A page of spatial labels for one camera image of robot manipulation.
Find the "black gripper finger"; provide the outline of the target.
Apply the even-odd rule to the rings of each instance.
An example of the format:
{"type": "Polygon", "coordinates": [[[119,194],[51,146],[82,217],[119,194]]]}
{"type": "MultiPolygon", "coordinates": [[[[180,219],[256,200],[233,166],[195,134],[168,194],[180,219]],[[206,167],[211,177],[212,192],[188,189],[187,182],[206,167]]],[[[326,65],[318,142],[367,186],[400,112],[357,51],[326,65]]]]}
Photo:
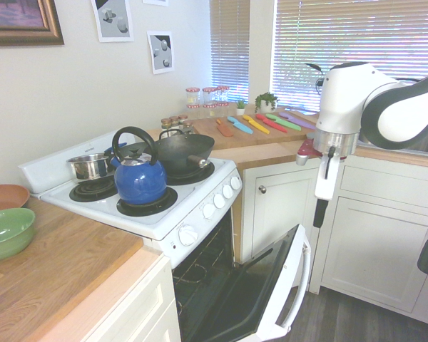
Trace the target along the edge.
{"type": "Polygon", "coordinates": [[[325,219],[325,213],[327,209],[327,200],[317,199],[315,214],[313,219],[313,226],[320,228],[325,219]]]}

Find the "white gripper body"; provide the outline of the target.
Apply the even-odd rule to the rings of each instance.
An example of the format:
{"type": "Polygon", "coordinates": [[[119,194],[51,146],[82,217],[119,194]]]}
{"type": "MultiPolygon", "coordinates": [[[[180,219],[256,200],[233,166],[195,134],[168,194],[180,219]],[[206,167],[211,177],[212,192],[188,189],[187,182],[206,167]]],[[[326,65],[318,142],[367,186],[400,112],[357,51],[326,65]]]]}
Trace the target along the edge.
{"type": "Polygon", "coordinates": [[[340,157],[322,156],[315,185],[315,196],[321,200],[330,201],[335,191],[335,184],[339,172],[340,157]]]}

